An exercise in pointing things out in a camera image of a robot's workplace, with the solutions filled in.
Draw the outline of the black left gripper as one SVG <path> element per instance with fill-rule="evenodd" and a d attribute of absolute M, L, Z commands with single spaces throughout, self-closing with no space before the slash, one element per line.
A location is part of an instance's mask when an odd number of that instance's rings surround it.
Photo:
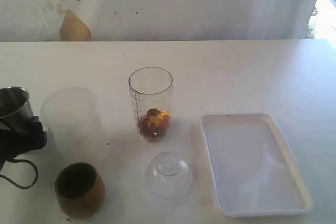
<path fill-rule="evenodd" d="M 47 133 L 39 116 L 34 116 L 28 123 L 28 135 L 1 129 L 1 169 L 5 162 L 30 150 L 39 150 L 47 143 Z"/>

